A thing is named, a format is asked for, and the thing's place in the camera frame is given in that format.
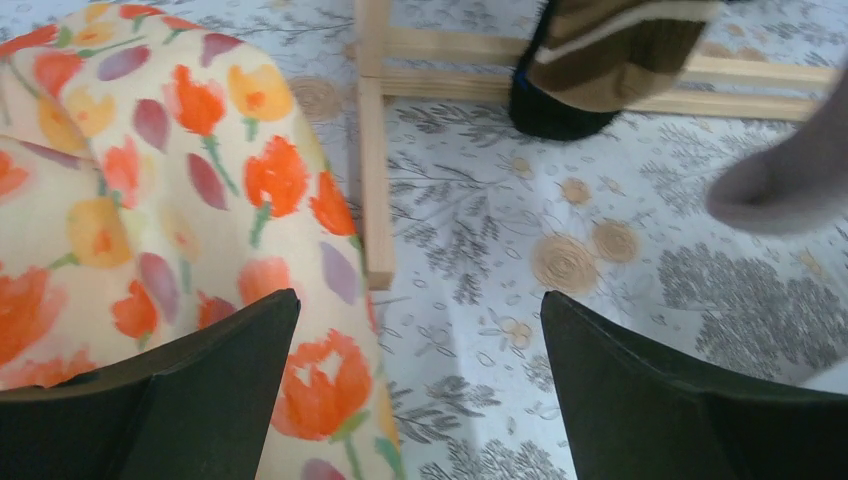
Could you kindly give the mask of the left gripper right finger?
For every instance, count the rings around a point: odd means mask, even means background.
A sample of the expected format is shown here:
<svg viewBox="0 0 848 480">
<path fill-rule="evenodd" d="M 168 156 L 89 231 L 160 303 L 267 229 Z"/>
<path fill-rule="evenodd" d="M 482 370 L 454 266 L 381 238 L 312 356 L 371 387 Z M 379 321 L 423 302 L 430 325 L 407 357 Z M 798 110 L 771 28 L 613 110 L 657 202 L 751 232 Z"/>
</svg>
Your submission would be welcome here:
<svg viewBox="0 0 848 480">
<path fill-rule="evenodd" d="M 580 479 L 843 479 L 847 398 L 727 370 L 550 291 L 541 323 Z"/>
</svg>

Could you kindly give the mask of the beige sock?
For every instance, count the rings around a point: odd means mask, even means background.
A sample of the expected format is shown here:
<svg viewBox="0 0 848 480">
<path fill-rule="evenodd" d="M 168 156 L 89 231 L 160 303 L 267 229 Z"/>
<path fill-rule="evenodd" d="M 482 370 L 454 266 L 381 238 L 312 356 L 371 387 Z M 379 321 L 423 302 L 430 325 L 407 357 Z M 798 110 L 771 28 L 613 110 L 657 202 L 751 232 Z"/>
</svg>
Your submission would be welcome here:
<svg viewBox="0 0 848 480">
<path fill-rule="evenodd" d="M 782 142 L 732 165 L 711 185 L 706 210 L 757 235 L 792 235 L 847 212 L 847 74 Z"/>
</svg>

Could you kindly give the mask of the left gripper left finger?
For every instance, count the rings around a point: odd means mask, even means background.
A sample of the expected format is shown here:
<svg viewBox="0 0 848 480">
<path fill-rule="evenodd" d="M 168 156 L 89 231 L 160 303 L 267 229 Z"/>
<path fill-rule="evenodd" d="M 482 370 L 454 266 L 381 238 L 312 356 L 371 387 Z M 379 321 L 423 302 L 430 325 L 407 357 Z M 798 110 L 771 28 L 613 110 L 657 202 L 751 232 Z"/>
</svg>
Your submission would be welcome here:
<svg viewBox="0 0 848 480">
<path fill-rule="evenodd" d="M 5 479 L 251 479 L 300 312 L 279 290 L 52 387 L 1 395 Z"/>
</svg>

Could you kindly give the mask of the brown striped sock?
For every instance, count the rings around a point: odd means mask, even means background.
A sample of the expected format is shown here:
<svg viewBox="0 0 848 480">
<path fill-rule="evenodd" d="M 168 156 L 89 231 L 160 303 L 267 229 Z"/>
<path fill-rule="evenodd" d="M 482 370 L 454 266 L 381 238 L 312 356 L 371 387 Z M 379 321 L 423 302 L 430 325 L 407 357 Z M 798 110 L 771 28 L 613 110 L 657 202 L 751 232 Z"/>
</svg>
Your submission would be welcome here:
<svg viewBox="0 0 848 480">
<path fill-rule="evenodd" d="M 530 84 L 588 112 L 671 88 L 720 1 L 554 1 L 526 70 Z"/>
</svg>

